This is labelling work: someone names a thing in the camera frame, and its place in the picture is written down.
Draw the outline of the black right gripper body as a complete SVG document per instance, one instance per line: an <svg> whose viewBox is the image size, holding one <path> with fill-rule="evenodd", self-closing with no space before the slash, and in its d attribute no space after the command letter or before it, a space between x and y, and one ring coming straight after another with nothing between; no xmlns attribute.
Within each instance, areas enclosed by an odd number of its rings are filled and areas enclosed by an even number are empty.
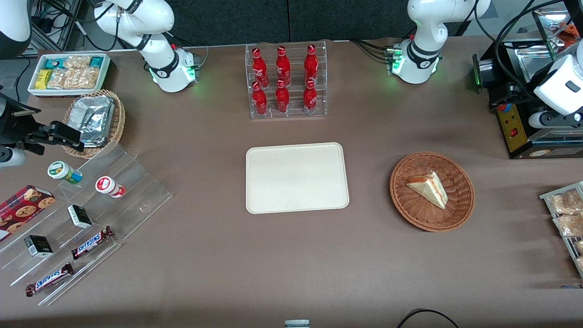
<svg viewBox="0 0 583 328"><path fill-rule="evenodd" d="M0 94L3 106L0 118L0 141L3 147L26 150L26 137L37 133L44 125L33 115L41 109L34 108Z"/></svg>

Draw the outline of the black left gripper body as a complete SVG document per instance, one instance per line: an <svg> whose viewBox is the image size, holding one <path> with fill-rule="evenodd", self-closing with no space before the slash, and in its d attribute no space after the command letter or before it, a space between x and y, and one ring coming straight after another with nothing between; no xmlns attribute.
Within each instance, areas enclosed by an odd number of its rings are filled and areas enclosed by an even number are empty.
<svg viewBox="0 0 583 328"><path fill-rule="evenodd" d="M538 83L527 83L526 90L516 83L502 83L497 87L490 87L490 111L497 111L500 106L509 104L514 104L517 108L525 107L529 111L545 110L546 104L534 95L537 86Z"/></svg>

